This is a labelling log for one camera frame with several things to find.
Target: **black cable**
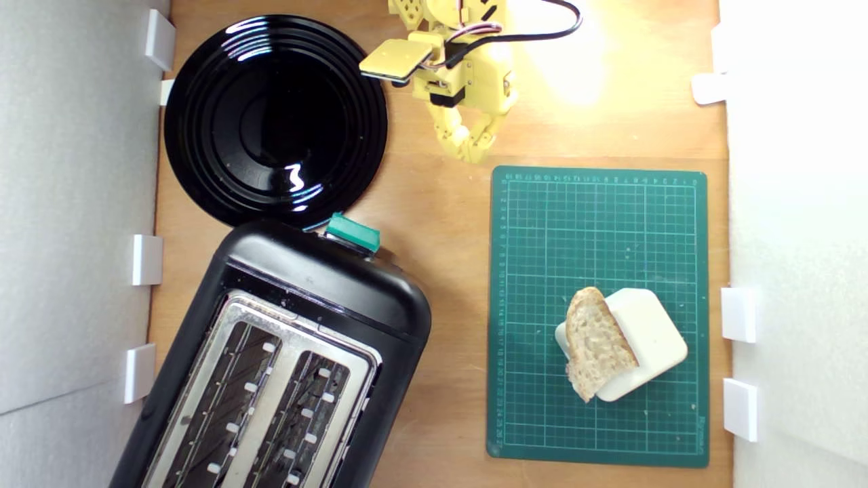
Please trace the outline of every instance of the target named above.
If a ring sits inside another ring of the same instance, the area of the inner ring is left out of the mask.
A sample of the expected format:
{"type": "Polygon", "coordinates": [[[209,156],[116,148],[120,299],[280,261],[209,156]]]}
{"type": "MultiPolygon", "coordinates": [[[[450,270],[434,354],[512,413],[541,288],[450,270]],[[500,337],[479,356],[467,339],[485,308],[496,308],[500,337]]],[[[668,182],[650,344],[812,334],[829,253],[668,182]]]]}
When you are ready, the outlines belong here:
{"type": "Polygon", "coordinates": [[[575,32],[584,21],[584,17],[582,13],[576,8],[572,3],[564,2],[563,0],[542,0],[543,2],[553,3],[554,5],[558,5],[563,7],[564,9],[568,9],[575,15],[575,23],[571,27],[565,30],[560,30],[557,32],[546,32],[543,34],[506,34],[504,36],[487,36],[482,39],[477,39],[476,41],[467,44],[463,48],[459,49],[455,52],[449,59],[446,60],[446,68],[452,69],[456,64],[460,63],[467,53],[472,50],[478,48],[487,43],[515,43],[515,42],[525,42],[525,41],[548,41],[549,39],[558,39],[560,37],[566,37],[575,32]]]}

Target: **white bracket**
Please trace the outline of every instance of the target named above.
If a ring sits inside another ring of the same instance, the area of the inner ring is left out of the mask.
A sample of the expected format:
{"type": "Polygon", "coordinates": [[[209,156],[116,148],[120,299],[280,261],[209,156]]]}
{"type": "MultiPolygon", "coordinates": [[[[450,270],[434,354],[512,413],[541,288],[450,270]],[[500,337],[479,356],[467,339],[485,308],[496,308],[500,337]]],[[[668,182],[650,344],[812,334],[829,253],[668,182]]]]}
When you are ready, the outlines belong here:
{"type": "Polygon", "coordinates": [[[748,288],[720,289],[723,337],[753,344],[757,341],[756,298],[748,288]]]}
{"type": "Polygon", "coordinates": [[[694,101],[699,105],[723,102],[729,97],[726,73],[732,62],[732,43],[724,23],[711,29],[711,53],[714,73],[699,73],[690,81],[694,101]]]}
{"type": "Polygon", "coordinates": [[[133,236],[133,286],[162,283],[162,237],[133,236]]]}
{"type": "Polygon", "coordinates": [[[131,404],[144,398],[154,386],[157,365],[157,348],[145,344],[127,351],[126,383],[123,388],[123,403],[131,404]]]}
{"type": "Polygon", "coordinates": [[[145,56],[163,71],[171,71],[174,61],[174,26],[157,9],[148,13],[148,38],[145,56]]]}
{"type": "Polygon", "coordinates": [[[757,387],[723,380],[723,428],[749,442],[757,441],[757,387]]]}
{"type": "Polygon", "coordinates": [[[165,107],[168,103],[168,94],[172,92],[173,80],[163,80],[160,85],[160,106],[165,107]]]}

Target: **white wall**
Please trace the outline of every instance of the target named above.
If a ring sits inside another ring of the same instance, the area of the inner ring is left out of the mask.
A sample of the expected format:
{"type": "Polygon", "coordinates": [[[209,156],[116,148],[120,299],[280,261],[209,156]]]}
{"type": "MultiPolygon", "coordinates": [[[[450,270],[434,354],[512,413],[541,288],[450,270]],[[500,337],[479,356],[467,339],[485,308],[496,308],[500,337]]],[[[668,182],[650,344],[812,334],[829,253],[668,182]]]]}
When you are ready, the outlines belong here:
{"type": "Polygon", "coordinates": [[[141,408],[133,234],[154,228],[168,0],[0,1],[0,486],[105,485],[141,408]]]}
{"type": "Polygon", "coordinates": [[[735,486],[866,487],[868,7],[721,0],[720,14],[735,41],[732,286],[759,293],[757,344],[733,344],[733,376],[759,388],[735,486]]]}

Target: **black plate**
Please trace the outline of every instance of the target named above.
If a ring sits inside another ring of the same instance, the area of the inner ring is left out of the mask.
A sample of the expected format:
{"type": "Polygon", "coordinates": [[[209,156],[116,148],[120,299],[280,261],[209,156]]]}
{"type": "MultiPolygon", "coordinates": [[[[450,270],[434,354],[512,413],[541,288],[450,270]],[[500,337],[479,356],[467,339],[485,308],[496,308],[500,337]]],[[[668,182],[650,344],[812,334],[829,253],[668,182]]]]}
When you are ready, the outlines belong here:
{"type": "Polygon", "coordinates": [[[323,23],[260,16],[205,41],[166,106],[168,159],[187,194],[231,226],[312,228],[350,207],[383,159],[385,96],[364,51],[323,23]]]}

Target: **white block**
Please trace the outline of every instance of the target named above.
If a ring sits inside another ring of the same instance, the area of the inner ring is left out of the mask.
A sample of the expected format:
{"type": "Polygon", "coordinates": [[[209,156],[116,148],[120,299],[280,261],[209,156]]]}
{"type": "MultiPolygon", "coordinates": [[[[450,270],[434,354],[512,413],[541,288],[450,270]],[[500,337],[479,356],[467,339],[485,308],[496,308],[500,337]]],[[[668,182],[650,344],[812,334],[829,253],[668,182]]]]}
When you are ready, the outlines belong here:
{"type": "Polygon", "coordinates": [[[730,340],[757,341],[756,300],[747,288],[720,289],[721,330],[730,340]]]}
{"type": "MultiPolygon", "coordinates": [[[[603,401],[615,401],[682,362],[687,343],[651,290],[624,288],[609,295],[606,305],[639,361],[639,367],[610,379],[596,394],[603,401]]],[[[555,338],[569,357],[566,332],[562,323],[555,338]]]]}
{"type": "Polygon", "coordinates": [[[723,102],[729,97],[727,75],[720,73],[699,73],[690,81],[694,101],[699,105],[723,102]]]}
{"type": "Polygon", "coordinates": [[[757,387],[741,381],[723,380],[723,428],[748,440],[757,441],[757,387]]]}
{"type": "Polygon", "coordinates": [[[172,93],[174,80],[163,80],[160,83],[160,106],[165,107],[168,103],[168,95],[172,93]]]}
{"type": "Polygon", "coordinates": [[[133,285],[162,283],[162,237],[133,236],[133,285]]]}
{"type": "Polygon", "coordinates": [[[157,348],[145,344],[127,351],[126,383],[123,388],[123,403],[131,404],[145,397],[154,385],[157,365],[157,348]]]}
{"type": "Polygon", "coordinates": [[[148,13],[148,38],[145,56],[162,68],[172,70],[174,61],[174,26],[157,9],[148,13]]]}

